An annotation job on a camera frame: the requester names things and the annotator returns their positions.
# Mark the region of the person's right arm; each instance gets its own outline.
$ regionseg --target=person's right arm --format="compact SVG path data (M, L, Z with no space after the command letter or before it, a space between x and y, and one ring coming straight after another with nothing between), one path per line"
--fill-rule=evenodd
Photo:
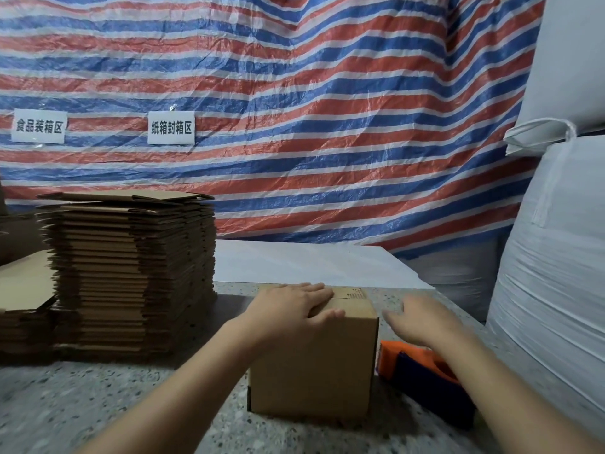
M383 316L397 336L445 360L506 453L605 453L605 445L531 389L437 300L407 297L403 309Z

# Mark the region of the brown box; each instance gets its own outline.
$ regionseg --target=brown box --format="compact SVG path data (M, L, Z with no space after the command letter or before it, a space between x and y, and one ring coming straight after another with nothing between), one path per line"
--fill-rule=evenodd
M363 418L370 404L378 317L359 288L335 288L321 310L344 309L302 349L256 360L248 374L248 411L275 416Z

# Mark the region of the table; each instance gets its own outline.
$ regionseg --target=table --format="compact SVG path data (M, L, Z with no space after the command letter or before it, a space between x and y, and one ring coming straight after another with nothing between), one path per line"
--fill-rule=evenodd
M192 320L184 360L227 319L241 312L255 284L215 283L220 294L206 322ZM377 311L398 309L408 290L367 289ZM557 379L509 339L494 335L437 294L462 321L560 410L604 436L605 414ZM379 339L393 340L381 319ZM174 371L153 365L56 362L0 369L0 452L64 453L92 438ZM370 414L361 422L320 424L259 416L246 411L246 377L223 405L197 453L468 453L499 452L486 426L465 433L450 427L375 376Z

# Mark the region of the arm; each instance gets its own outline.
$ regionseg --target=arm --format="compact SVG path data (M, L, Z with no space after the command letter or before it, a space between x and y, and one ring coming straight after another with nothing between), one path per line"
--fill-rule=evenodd
M404 313L384 312L405 341L428 346L450 366L506 453L588 454L605 447L498 360L445 306L408 297Z
M344 311L309 311L332 297L323 284L261 292L187 363L80 454L192 453L251 363L277 345L304 343Z

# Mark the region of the speckled tabletop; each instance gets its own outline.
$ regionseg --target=speckled tabletop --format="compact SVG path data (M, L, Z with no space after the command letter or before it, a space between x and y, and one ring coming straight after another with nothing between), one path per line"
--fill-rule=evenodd
M220 294L205 324L192 328L181 359L198 348L256 293L254 284L216 283ZM397 309L405 290L367 289L377 311ZM604 436L605 415L510 340L488 332L446 298L510 368L570 417ZM395 339L381 320L379 338ZM66 453L90 439L173 372L170 366L57 362L0 369L0 453ZM499 452L485 425L456 430L377 378L361 422L285 421L246 411L244 378L212 423L197 453L468 453Z

